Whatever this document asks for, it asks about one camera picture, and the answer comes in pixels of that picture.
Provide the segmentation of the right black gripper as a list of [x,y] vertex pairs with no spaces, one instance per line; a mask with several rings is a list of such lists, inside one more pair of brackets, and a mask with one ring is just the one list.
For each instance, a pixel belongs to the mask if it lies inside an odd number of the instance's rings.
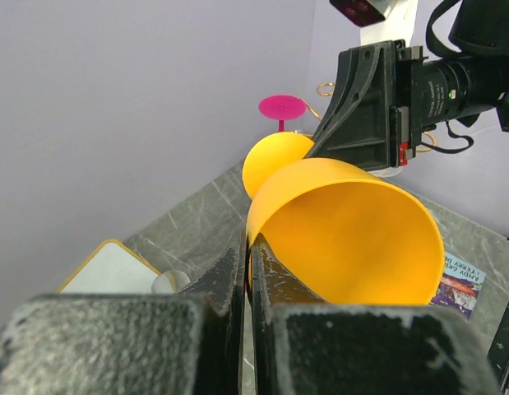
[[[420,46],[391,40],[347,49],[338,55],[335,89],[306,157],[374,171],[405,166],[418,149],[456,155],[469,150],[474,139],[453,132],[450,121],[469,128],[491,109],[504,126],[503,58],[427,62]],[[439,123],[446,125],[448,137],[465,145],[446,148],[424,141]]]

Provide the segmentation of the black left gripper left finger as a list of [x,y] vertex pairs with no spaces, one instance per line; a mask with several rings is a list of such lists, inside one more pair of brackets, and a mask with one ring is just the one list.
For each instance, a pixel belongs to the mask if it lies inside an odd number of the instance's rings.
[[0,394],[238,394],[247,238],[171,295],[46,294],[0,337]]

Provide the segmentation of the pink plastic goblet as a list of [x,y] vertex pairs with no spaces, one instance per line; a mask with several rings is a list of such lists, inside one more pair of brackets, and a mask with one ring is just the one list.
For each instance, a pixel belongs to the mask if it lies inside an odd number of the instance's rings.
[[258,105],[259,112],[266,118],[278,122],[278,131],[286,130],[285,123],[301,117],[307,110],[305,102],[293,95],[271,95]]

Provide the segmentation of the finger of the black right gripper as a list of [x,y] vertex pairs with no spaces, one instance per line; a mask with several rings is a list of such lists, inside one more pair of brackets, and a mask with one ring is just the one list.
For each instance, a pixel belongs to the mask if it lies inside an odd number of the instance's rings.
[[509,394],[509,301],[488,351],[502,394]]

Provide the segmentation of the orange plastic goblet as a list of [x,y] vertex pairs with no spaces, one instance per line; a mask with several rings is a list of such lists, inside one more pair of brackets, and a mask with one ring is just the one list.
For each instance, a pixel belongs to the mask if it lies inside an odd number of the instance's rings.
[[411,193],[340,160],[310,158],[294,132],[262,138],[243,163],[250,242],[334,304],[426,305],[444,270],[440,230]]

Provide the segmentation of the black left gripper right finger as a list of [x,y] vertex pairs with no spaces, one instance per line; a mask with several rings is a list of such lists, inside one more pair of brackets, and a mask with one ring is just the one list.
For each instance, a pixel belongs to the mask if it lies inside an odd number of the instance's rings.
[[250,249],[260,394],[497,394],[468,323],[434,306],[330,304],[269,244]]

